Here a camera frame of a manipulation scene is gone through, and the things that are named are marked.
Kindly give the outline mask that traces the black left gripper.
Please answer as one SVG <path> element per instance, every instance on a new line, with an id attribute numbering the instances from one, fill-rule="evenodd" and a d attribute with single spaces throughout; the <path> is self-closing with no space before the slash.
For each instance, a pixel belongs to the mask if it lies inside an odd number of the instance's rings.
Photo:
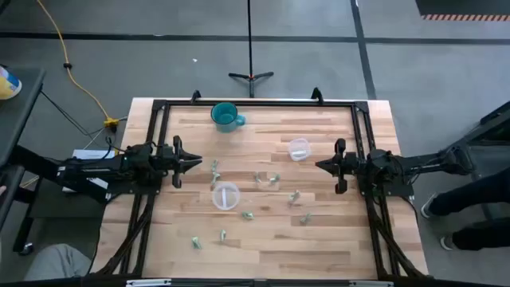
<path id="1" fill-rule="evenodd" d="M 200 155 L 191 154 L 182 149 L 182 140 L 179 136 L 173 137 L 173 145 L 164 144 L 160 150 L 160 167 L 163 177 L 169 175 L 172 171 L 171 183 L 175 188 L 182 187 L 180 175 L 185 174 L 191 168 L 199 165 L 202 157 Z"/>

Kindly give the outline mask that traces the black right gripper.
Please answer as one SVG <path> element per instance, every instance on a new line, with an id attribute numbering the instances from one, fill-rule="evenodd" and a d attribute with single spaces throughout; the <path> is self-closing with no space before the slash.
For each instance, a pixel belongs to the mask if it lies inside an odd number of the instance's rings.
<path id="1" fill-rule="evenodd" d="M 335 142 L 336 160 L 331 158 L 315 162 L 315 165 L 318 168 L 326 171 L 332 176 L 337 176 L 338 166 L 338 183 L 335 185 L 335 192 L 339 195 L 347 191 L 347 180 L 345 179 L 345 175 L 356 176 L 360 169 L 360 159 L 357 154 L 353 151 L 345 152 L 345 150 L 345 139 L 338 139 Z"/>

